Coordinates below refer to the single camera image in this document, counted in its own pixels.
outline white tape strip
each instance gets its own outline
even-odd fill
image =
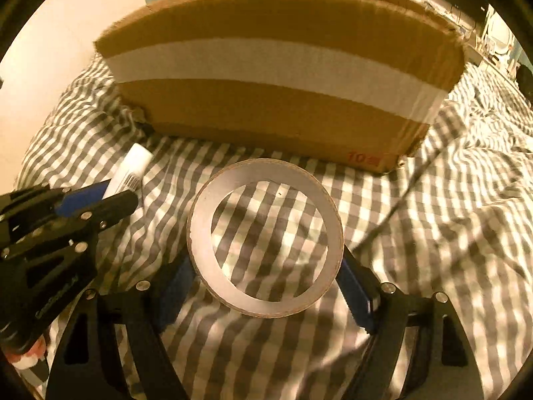
[[[336,49],[272,39],[211,38],[134,49],[106,62],[116,81],[219,79],[322,93],[432,124],[448,93]]]
[[[211,239],[213,215],[221,201],[237,188],[260,181],[286,183],[307,195],[322,215],[327,232],[326,258],[316,281],[301,295],[280,302],[239,291],[222,272]],[[284,317],[305,310],[330,288],[342,261],[344,235],[334,201],[311,174],[275,159],[250,159],[222,169],[198,192],[187,220],[187,245],[198,276],[215,298],[250,316]]]

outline checkered cloth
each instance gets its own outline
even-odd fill
[[[297,164],[331,194],[346,244],[380,280],[406,293],[450,296],[492,399],[532,347],[532,128],[523,97],[468,65],[418,154],[376,176],[280,152],[150,134],[133,121],[96,56],[34,137],[18,186],[80,188],[113,176],[134,142],[154,153],[139,208],[101,235],[93,286],[108,293],[150,278],[175,257],[185,245],[193,198],[218,170],[259,157]],[[222,269],[251,296],[288,299],[320,270],[321,218],[286,185],[259,182],[234,191],[212,230]],[[67,317],[66,311],[51,327],[50,362]],[[258,319],[223,306],[198,280],[162,339],[193,399],[338,399],[368,344],[336,284],[306,311]],[[118,342],[130,389],[142,398],[120,328]],[[401,389],[408,350],[407,344],[391,397]]]

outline checkered bedsheet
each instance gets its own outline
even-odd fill
[[[155,156],[139,208],[101,236],[93,283],[101,293],[150,278],[174,258],[185,245],[193,198],[210,176],[243,159],[272,157],[322,183],[337,203],[346,244],[381,280],[407,293],[450,296],[487,399],[508,386],[531,351],[533,113],[498,77],[468,65],[418,154],[376,176],[280,152],[149,134],[133,121],[97,55],[34,137],[18,186],[80,188],[109,179],[134,142]],[[249,295],[289,298],[318,275],[325,229],[314,206],[286,185],[259,182],[233,192],[212,228],[219,263]],[[50,362],[67,317],[51,327]],[[336,284],[306,311],[258,319],[223,306],[198,280],[162,338],[193,399],[339,399],[368,343]],[[118,342],[130,389],[143,398],[125,330],[118,329]]]

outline tape roll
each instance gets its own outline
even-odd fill
[[[301,295],[279,302],[263,301],[239,291],[224,275],[213,251],[211,224],[222,200],[249,183],[271,181],[303,192],[322,215],[327,252],[316,281]],[[276,159],[249,159],[223,168],[200,189],[187,219],[187,246],[196,273],[211,294],[230,308],[255,317],[284,317],[311,306],[330,288],[342,261],[342,222],[326,189],[311,174]]]

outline bed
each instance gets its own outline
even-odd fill
[[[486,399],[497,398],[516,376],[533,347],[533,112],[501,77],[468,64],[419,152],[386,175],[162,136],[138,115],[121,101],[95,55],[33,138],[18,177],[20,188],[42,182],[81,188],[109,179],[135,142],[154,153],[138,209],[101,234],[92,283],[101,293],[150,278],[177,255],[194,196],[218,170],[249,158],[282,159],[327,189],[346,245],[380,280],[410,294],[444,290],[450,296]],[[212,231],[225,273],[257,298],[299,294],[320,270],[321,218],[286,185],[259,182],[233,192],[219,206]],[[50,364],[69,311],[50,328]],[[130,391],[143,398],[126,332],[118,327],[117,333]],[[408,338],[391,398],[401,390]],[[306,311],[258,319],[223,306],[198,280],[162,339],[192,399],[236,400],[338,399],[368,343],[335,283]]]

